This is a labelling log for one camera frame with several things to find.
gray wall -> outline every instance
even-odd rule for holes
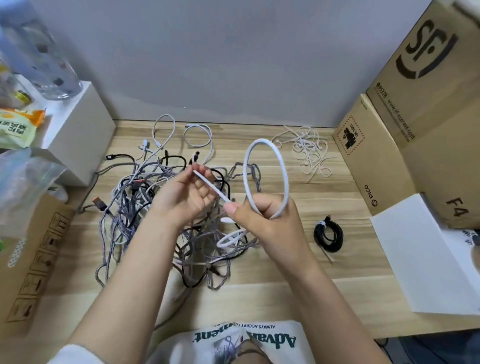
[[[336,126],[429,0],[32,0],[115,119]]]

forearm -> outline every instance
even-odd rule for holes
[[[78,344],[109,364],[144,359],[168,273],[177,234],[148,214],[121,264],[72,334]]]
[[[317,363],[389,362],[318,262],[303,277],[287,277]]]

transparent plastic bottle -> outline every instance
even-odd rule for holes
[[[0,0],[0,50],[48,100],[80,93],[82,84],[28,0]]]

white box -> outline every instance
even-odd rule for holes
[[[439,224],[421,194],[370,220],[412,311],[480,315],[474,232]]]
[[[115,123],[91,82],[82,81],[77,96],[45,100],[26,80],[22,84],[35,99],[29,109],[46,109],[46,118],[37,130],[32,155],[67,168],[58,182],[67,186],[88,186],[94,171],[105,158]]]

wooden table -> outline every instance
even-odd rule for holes
[[[151,141],[152,124],[145,121],[118,122],[108,154],[127,153],[139,157],[138,146],[144,139]],[[170,122],[158,124],[156,137],[160,142],[170,134],[171,127]],[[245,150],[253,140],[260,137],[271,139],[284,131],[281,126],[263,125],[212,124],[211,128],[215,152],[209,164],[226,167],[243,161]],[[184,123],[178,123],[167,150],[170,154],[180,153],[188,160],[195,149],[182,141],[183,131]],[[316,175],[307,183],[309,176],[302,173],[305,167],[299,167],[300,161],[294,158],[291,145],[284,145],[281,152],[288,170],[290,195],[297,203],[315,255],[371,335],[383,338],[480,327],[479,317],[411,312],[373,231],[367,206],[331,137],[333,129],[318,129],[318,132],[328,141],[328,156],[336,157],[324,164],[333,173],[328,178]],[[188,133],[188,140],[194,144],[204,142],[205,138],[199,129]],[[208,147],[200,151],[200,160],[203,160]],[[250,162],[260,166],[264,192],[283,191],[277,159],[267,146],[256,147]],[[120,177],[130,173],[131,167],[126,166],[102,176],[90,199],[98,195],[109,201],[110,192]],[[231,187],[232,197],[243,201],[245,193],[241,179],[232,182]],[[343,248],[332,254],[335,259],[332,264],[312,237],[314,226],[326,215],[331,215],[345,234]],[[94,270],[101,260],[99,218],[100,213],[90,209],[74,219],[30,333],[24,339],[0,342],[0,362],[45,363],[67,340],[100,291],[94,280]],[[178,273],[172,272],[171,278],[159,321],[171,310],[172,297],[178,291]],[[250,249],[233,261],[232,276],[227,284],[219,291],[210,291],[206,287],[195,289],[185,307],[160,330],[156,339],[225,321],[292,318],[296,318],[295,309],[283,277],[261,248]]]

